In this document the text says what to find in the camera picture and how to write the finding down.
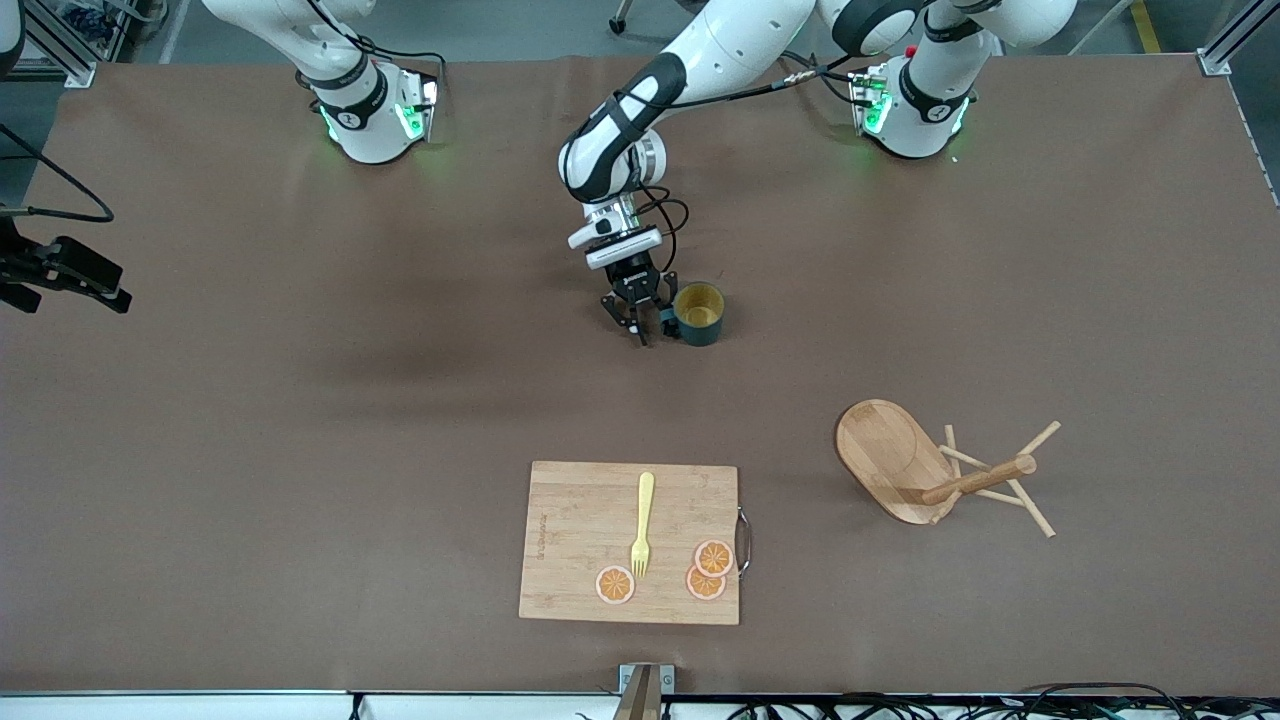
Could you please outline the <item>teal mug yellow inside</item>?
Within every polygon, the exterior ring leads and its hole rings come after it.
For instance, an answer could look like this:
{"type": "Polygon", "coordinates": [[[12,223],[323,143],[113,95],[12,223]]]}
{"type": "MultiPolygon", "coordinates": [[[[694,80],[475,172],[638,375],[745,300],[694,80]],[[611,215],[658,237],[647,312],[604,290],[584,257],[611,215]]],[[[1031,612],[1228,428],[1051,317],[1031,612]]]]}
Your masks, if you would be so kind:
{"type": "Polygon", "coordinates": [[[727,304],[718,287],[692,282],[680,288],[671,301],[678,315],[681,341],[694,347],[707,347],[718,341],[727,304]]]}

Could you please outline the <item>wooden mug tree rack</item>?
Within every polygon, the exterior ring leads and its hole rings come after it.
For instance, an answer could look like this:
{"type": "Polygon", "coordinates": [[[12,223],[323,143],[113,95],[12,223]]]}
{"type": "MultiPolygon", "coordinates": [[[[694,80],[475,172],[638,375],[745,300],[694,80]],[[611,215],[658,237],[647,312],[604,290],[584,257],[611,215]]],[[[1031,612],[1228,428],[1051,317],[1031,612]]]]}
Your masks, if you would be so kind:
{"type": "Polygon", "coordinates": [[[1061,428],[1051,421],[1010,459],[983,462],[956,446],[954,428],[936,443],[904,407],[870,398],[849,407],[835,427],[838,459],[867,493],[899,521],[933,527],[964,497],[1025,510],[1047,538],[1057,532],[1021,484],[1036,473],[1034,452],[1061,428]]]}

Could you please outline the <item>yellow plastic fork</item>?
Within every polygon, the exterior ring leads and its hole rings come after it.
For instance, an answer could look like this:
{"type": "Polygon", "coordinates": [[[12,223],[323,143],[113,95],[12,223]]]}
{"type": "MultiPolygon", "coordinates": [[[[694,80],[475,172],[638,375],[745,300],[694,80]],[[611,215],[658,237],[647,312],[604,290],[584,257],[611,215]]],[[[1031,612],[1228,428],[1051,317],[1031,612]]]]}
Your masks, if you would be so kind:
{"type": "Polygon", "coordinates": [[[631,573],[636,580],[645,577],[650,561],[648,532],[652,516],[652,503],[655,491],[655,475],[643,471],[637,479],[636,534],[630,550],[631,573]]]}

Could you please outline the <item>grey office chair base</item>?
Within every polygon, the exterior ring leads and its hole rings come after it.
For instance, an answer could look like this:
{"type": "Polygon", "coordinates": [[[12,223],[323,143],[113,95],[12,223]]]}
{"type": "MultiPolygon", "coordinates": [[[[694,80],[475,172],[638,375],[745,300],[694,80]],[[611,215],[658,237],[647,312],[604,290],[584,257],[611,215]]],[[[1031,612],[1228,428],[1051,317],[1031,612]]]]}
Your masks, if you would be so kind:
{"type": "Polygon", "coordinates": [[[613,35],[673,35],[682,29],[708,0],[611,0],[617,6],[607,26],[613,35]]]}

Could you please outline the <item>aluminium frame post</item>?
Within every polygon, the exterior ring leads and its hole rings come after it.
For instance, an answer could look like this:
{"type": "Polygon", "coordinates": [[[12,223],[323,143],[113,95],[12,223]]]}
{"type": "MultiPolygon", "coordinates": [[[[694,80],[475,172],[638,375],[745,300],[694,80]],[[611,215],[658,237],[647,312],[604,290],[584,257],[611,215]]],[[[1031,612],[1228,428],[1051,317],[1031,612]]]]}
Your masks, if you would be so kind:
{"type": "Polygon", "coordinates": [[[64,76],[68,88],[93,83],[99,55],[40,0],[0,0],[0,81],[18,72],[28,44],[64,76]]]}
{"type": "Polygon", "coordinates": [[[1196,50],[1202,76],[1230,76],[1229,61],[1280,12],[1280,0],[1239,0],[1236,12],[1196,50]]]}

